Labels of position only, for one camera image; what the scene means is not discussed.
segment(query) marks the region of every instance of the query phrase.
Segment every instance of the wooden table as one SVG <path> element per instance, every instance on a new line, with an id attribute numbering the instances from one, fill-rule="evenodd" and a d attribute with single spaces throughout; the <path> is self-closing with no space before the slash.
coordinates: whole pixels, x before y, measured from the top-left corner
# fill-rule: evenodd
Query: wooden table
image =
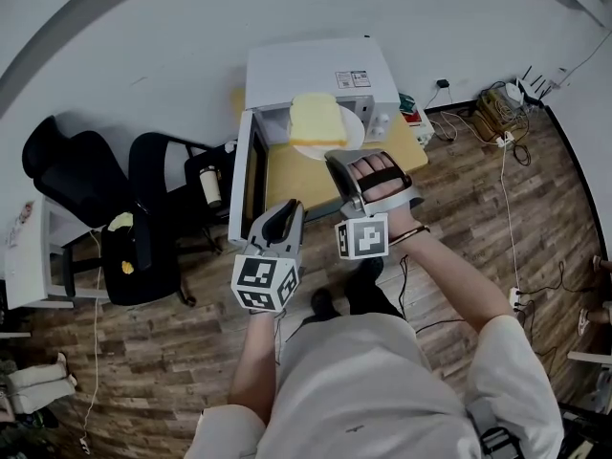
<path id="1" fill-rule="evenodd" d="M 235 89 L 231 94 L 231 105 L 238 119 L 244 103 L 244 89 Z M 427 164 L 423 147 L 399 111 L 386 142 L 367 142 L 361 148 L 387 151 L 406 173 Z M 288 199 L 298 199 L 305 209 L 320 210 L 337 201 L 339 193 L 325 162 L 308 158 L 289 144 L 275 144 L 269 151 L 266 207 Z"/>

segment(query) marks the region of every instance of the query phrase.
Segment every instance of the slice of bread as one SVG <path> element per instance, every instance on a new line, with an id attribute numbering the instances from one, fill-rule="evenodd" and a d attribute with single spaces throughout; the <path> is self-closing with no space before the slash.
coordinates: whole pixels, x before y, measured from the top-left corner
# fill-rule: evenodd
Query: slice of bread
<path id="1" fill-rule="evenodd" d="M 303 94 L 294 98 L 289 110 L 290 144 L 345 146 L 346 129 L 340 107 L 330 94 Z"/>

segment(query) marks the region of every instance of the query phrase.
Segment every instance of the microwave oven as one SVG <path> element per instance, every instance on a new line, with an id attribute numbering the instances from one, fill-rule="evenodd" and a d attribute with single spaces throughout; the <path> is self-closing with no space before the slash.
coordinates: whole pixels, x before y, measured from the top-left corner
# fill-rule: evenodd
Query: microwave oven
<path id="1" fill-rule="evenodd" d="M 400 99 L 383 52 L 370 37 L 274 44 L 252 49 L 229 207 L 229 240 L 245 245 L 267 208 L 268 149 L 289 141 L 294 97 L 323 92 L 354 112 L 365 142 L 386 140 Z"/>

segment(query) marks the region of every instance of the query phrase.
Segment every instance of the yellow item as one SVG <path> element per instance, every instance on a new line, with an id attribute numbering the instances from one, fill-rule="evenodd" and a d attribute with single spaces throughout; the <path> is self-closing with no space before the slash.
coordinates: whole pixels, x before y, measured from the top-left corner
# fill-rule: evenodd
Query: yellow item
<path id="1" fill-rule="evenodd" d="M 367 148 L 388 152 L 404 172 L 427 164 L 425 151 L 399 112 L 386 141 L 366 142 L 361 147 Z M 305 209 L 311 209 L 338 199 L 338 188 L 325 162 L 308 158 L 288 144 L 273 144 L 268 155 L 267 208 L 287 199 L 299 199 Z"/>
<path id="2" fill-rule="evenodd" d="M 289 144 L 345 146 L 347 143 L 340 107 L 330 94 L 302 94 L 295 97 L 289 117 Z"/>
<path id="3" fill-rule="evenodd" d="M 134 215 L 131 212 L 122 212 L 118 215 L 111 224 L 108 225 L 109 231 L 115 231 L 119 228 L 129 227 L 132 228 L 134 226 Z"/>
<path id="4" fill-rule="evenodd" d="M 121 262 L 121 269 L 123 270 L 123 273 L 126 273 L 127 275 L 134 272 L 134 266 L 129 262 Z"/>

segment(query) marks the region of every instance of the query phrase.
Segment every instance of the chair wheel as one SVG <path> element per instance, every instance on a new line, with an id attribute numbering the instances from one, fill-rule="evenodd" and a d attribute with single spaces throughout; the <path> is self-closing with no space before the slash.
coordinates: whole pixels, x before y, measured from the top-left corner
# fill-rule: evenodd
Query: chair wheel
<path id="1" fill-rule="evenodd" d="M 198 302 L 192 295 L 185 295 L 183 290 L 177 291 L 176 295 L 179 297 L 179 300 L 189 308 L 193 308 Z"/>

